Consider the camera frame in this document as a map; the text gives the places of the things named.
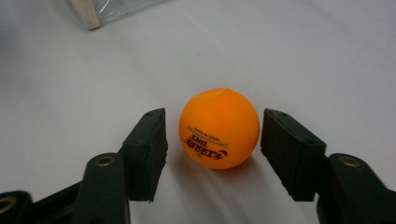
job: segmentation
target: ball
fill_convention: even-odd
[[[260,121],[245,96],[219,88],[198,93],[187,102],[178,133],[194,161],[212,169],[227,169],[251,155],[259,140]]]

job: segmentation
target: white table surface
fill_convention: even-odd
[[[34,201],[81,180],[118,151],[144,113],[166,109],[169,150],[140,223],[318,223],[258,144],[225,171],[194,163],[178,140],[197,92],[228,87],[289,113],[370,164],[396,189],[396,2],[173,0],[89,32],[64,0],[0,2],[0,192]]]

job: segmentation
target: brass screw hole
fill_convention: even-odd
[[[17,203],[17,199],[14,196],[7,196],[6,198],[0,199],[0,214],[5,213],[11,209]]]
[[[348,156],[340,157],[340,158],[338,158],[338,160],[347,166],[351,166],[351,167],[361,166],[361,164],[358,161],[356,161],[355,159],[348,157]]]
[[[116,159],[114,157],[104,156],[96,160],[95,164],[97,166],[108,166],[113,163]]]

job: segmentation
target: orange ping pong ball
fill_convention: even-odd
[[[178,133],[186,153],[199,164],[227,169],[245,161],[260,135],[254,106],[227,88],[194,95],[180,115]]]

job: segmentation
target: white surface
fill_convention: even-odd
[[[118,151],[165,107],[169,151],[139,223],[318,223],[260,153],[227,171],[191,161],[178,116],[197,92],[229,87],[291,114],[367,161],[396,189],[396,2],[174,0],[88,32],[64,0],[0,2],[0,192],[42,199]]]

